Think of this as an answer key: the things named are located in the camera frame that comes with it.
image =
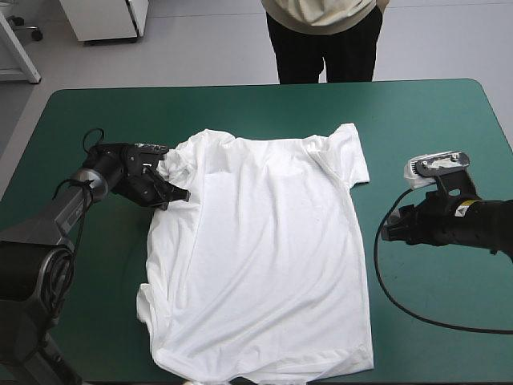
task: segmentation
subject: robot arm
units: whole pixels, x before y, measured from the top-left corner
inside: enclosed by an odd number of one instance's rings
[[[463,152],[418,156],[405,166],[412,189],[436,184],[419,205],[401,207],[383,227],[385,241],[408,245],[465,245],[513,258],[513,201],[483,201],[467,173]]]
[[[22,385],[82,383],[48,334],[59,321],[73,278],[69,233],[109,192],[158,209],[188,201],[187,190],[156,171],[168,150],[155,144],[98,142],[67,180],[65,192],[36,216],[0,232],[0,363]]]

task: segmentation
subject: t-shirt sleeve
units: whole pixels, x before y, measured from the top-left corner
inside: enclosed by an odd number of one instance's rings
[[[335,173],[349,188],[370,181],[366,159],[354,124],[343,124],[333,134],[316,136],[307,151],[320,166]]]

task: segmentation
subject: green table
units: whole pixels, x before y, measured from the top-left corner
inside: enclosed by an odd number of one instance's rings
[[[104,128],[109,142],[175,146],[205,128],[263,140],[328,135],[342,122],[357,125],[371,178],[352,194],[366,247],[375,369],[326,381],[513,381],[513,336],[445,330],[408,317],[380,291],[372,264],[374,233],[406,189],[402,168],[412,156],[463,150],[482,197],[513,197],[510,147],[472,80],[59,91],[0,204],[0,228],[51,198],[84,160],[82,135],[93,127]],[[408,201],[420,202],[424,192]],[[87,215],[75,282],[52,332],[86,380],[177,380],[152,362],[135,313],[151,215],[115,195]],[[501,253],[386,243],[382,268],[392,292],[421,314],[513,329],[513,265]]]

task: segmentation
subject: yellow label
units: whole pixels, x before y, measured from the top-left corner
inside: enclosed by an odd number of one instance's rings
[[[467,214],[467,210],[469,207],[472,206],[473,203],[477,201],[464,201],[459,204],[458,208],[456,209],[456,212],[454,213],[455,217],[465,217],[465,214]]]

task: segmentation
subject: white t-shirt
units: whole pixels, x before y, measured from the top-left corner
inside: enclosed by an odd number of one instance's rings
[[[329,137],[205,130],[159,171],[191,192],[155,211],[137,296],[155,362],[199,382],[310,381],[371,369],[353,124]]]
[[[271,17],[302,34],[337,34],[356,26],[378,5],[389,0],[261,0]]]

